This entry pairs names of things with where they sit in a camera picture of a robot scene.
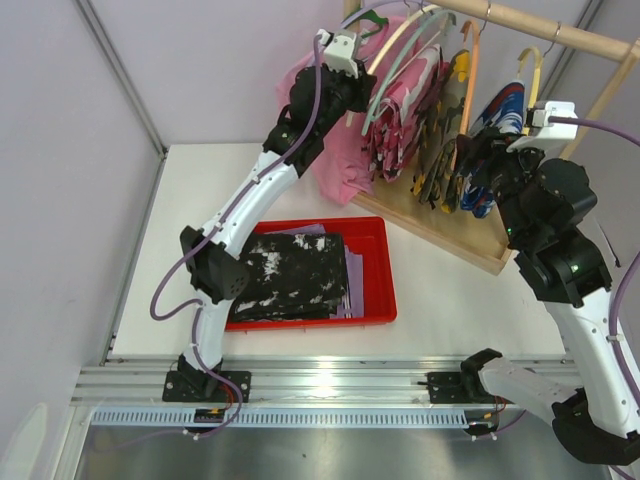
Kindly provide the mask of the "purple hanger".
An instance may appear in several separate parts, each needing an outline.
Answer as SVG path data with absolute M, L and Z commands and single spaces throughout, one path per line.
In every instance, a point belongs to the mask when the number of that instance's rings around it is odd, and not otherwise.
M 389 20 L 386 17 L 380 16 L 376 10 L 381 7 L 390 5 L 402 4 L 408 7 L 410 13 L 413 13 L 419 7 L 428 6 L 429 3 L 424 1 L 377 1 L 369 5 L 358 4 L 347 8 L 347 16 L 341 21 L 340 27 L 342 29 L 348 29 L 353 27 L 356 23 L 361 21 L 369 22 L 375 29 L 370 32 L 371 35 L 383 32 L 389 28 Z

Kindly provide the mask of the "black floral garment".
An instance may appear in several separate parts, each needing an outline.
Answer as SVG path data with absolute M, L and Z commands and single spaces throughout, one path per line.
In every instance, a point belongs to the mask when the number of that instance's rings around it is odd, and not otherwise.
M 348 274 L 339 234 L 253 234 L 240 260 L 249 283 L 232 305 L 232 322 L 329 319 L 343 305 Z

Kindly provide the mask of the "purple trousers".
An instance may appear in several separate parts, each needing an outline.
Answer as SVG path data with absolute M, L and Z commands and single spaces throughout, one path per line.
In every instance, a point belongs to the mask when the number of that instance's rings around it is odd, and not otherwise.
M 304 227 L 287 229 L 273 233 L 330 233 L 322 224 L 311 224 Z M 339 307 L 338 313 L 329 319 L 347 319 L 360 317 L 364 314 L 364 293 L 363 293 L 363 258 L 361 255 L 352 252 L 345 244 L 346 268 L 348 274 L 348 288 L 343 305 Z

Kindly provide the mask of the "cream hanger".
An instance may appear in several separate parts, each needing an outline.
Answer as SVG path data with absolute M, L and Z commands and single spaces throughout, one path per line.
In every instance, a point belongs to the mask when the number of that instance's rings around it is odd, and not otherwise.
M 405 32 L 410 30 L 411 27 L 418 23 L 418 26 L 412 30 L 411 36 L 404 42 L 402 49 L 394 57 L 393 63 L 389 67 L 386 76 L 384 77 L 381 85 L 377 88 L 374 98 L 370 101 L 365 121 L 361 130 L 361 134 L 365 135 L 371 123 L 374 121 L 374 115 L 377 113 L 379 104 L 381 103 L 382 96 L 390 86 L 391 81 L 395 75 L 400 72 L 400 67 L 405 59 L 406 55 L 413 48 L 414 44 L 420 39 L 423 32 L 430 28 L 432 24 L 439 22 L 441 24 L 440 29 L 449 22 L 448 17 L 452 15 L 450 10 L 444 9 L 437 5 L 420 6 L 418 10 L 409 15 L 400 26 L 391 34 L 391 36 L 385 41 L 371 65 L 368 69 L 368 74 L 373 75 L 381 62 L 389 55 L 394 45 L 402 39 Z

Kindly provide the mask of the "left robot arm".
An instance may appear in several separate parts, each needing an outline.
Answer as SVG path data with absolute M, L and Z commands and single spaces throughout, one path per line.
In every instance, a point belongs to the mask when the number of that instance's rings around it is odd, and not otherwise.
M 325 137 L 340 119 L 367 109 L 375 83 L 360 60 L 350 67 L 323 63 L 300 70 L 248 177 L 208 223 L 182 230 L 183 256 L 176 265 L 186 268 L 196 296 L 174 309 L 195 308 L 189 344 L 177 360 L 176 387 L 209 400 L 224 382 L 222 337 L 232 303 L 249 282 L 240 261 L 246 240 L 323 152 Z

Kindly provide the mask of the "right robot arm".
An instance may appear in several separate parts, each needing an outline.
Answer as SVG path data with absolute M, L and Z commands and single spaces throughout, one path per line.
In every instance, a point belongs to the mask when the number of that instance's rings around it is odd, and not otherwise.
M 555 321 L 582 381 L 568 387 L 485 349 L 462 362 L 463 388 L 473 400 L 498 396 L 532 413 L 581 462 L 633 465 L 639 401 L 629 382 L 639 373 L 619 365 L 628 350 L 609 312 L 612 278 L 578 227 L 597 203 L 586 170 L 496 128 L 457 136 L 456 150 L 457 173 L 494 194 L 519 273 Z

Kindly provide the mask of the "yellow hanger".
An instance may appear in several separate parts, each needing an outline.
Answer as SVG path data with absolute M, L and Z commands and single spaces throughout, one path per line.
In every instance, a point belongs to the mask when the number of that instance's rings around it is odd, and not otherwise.
M 552 37 L 552 40 L 550 41 L 550 45 L 544 52 L 541 52 L 538 47 L 531 45 L 523 49 L 518 57 L 519 64 L 517 69 L 517 78 L 521 77 L 524 67 L 527 64 L 528 60 L 529 59 L 533 60 L 532 78 L 530 82 L 530 89 L 529 89 L 528 99 L 525 104 L 526 109 L 524 113 L 527 113 L 529 109 L 534 107 L 538 100 L 542 67 L 544 64 L 544 60 L 548 55 L 548 53 L 555 46 L 559 33 L 562 29 L 562 26 L 563 26 L 563 23 L 561 21 L 558 21 L 555 33 Z

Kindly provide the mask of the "blue patterned garment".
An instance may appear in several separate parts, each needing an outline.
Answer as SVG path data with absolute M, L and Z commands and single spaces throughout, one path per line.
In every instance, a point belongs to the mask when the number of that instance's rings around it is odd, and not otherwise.
M 520 134 L 523 129 L 524 93 L 525 85 L 521 80 L 512 80 L 504 85 L 486 104 L 468 134 L 475 137 L 491 127 L 496 127 L 501 133 Z M 459 207 L 471 212 L 475 218 L 483 219 L 491 212 L 495 200 L 489 187 L 472 184 L 478 169 L 479 165 L 474 165 L 464 177 Z

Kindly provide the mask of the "camouflage garment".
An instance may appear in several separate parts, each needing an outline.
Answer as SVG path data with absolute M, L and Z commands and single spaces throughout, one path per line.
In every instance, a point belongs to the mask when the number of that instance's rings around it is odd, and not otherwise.
M 461 49 L 452 57 L 436 100 L 421 113 L 423 121 L 411 192 L 420 204 L 432 209 L 444 200 L 451 179 L 468 83 L 469 53 Z

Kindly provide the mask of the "pink patterned garment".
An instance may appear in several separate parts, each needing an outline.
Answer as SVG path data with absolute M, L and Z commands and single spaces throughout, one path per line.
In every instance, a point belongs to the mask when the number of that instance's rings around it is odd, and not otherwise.
M 446 65 L 442 46 L 426 47 L 400 69 L 382 96 L 363 152 L 370 171 L 395 181 L 418 148 L 421 113 L 436 100 Z

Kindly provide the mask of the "wooden clothes rack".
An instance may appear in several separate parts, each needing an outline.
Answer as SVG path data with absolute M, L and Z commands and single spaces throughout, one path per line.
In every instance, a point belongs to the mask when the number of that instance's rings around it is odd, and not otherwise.
M 590 120 L 602 114 L 639 62 L 637 41 L 627 43 L 495 1 L 437 1 L 435 4 L 457 14 L 548 41 L 552 45 L 562 45 L 616 62 L 618 68 L 588 111 Z M 359 193 L 352 203 L 492 275 L 503 270 L 511 253 L 498 214 L 492 213 L 486 220 L 474 220 L 468 213 L 438 213 L 411 200 L 409 187 L 410 179 L 406 176 L 391 184 L 376 181 L 372 195 Z

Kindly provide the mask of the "red plastic tray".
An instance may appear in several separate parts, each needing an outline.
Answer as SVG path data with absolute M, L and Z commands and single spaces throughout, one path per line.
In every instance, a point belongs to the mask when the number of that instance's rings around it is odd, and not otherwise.
M 229 319 L 229 331 L 276 330 L 293 328 L 340 327 L 390 323 L 397 316 L 395 292 L 389 259 L 385 222 L 380 217 L 346 217 L 259 223 L 253 234 L 268 234 L 311 224 L 322 224 L 330 233 L 343 236 L 349 249 L 363 258 L 364 314 L 347 319 L 301 321 L 254 321 L 235 323 Z

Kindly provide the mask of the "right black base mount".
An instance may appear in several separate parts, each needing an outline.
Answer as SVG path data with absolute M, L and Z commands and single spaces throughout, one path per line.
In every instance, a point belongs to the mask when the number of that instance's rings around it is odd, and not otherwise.
M 434 404 L 494 404 L 476 374 L 455 371 L 429 372 L 418 385 L 425 387 Z

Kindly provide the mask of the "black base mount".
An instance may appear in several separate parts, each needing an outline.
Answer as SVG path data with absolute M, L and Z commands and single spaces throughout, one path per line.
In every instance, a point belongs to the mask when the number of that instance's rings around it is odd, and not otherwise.
M 455 371 L 429 372 L 418 385 L 425 387 L 434 404 L 494 404 L 476 374 Z
M 221 376 L 240 388 L 242 399 L 249 400 L 252 374 L 249 371 L 221 371 Z M 179 370 L 169 371 L 164 382 L 162 400 L 168 403 L 229 403 L 236 402 L 237 395 L 229 385 L 208 375 L 189 379 Z

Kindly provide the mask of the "aluminium rail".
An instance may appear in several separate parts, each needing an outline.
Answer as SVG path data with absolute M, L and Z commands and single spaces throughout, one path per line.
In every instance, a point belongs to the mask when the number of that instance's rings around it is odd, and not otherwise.
M 457 370 L 461 356 L 374 358 L 227 356 L 223 367 L 249 371 L 251 406 L 425 406 L 419 383 L 431 371 Z M 161 406 L 167 358 L 130 359 L 81 369 L 73 406 Z

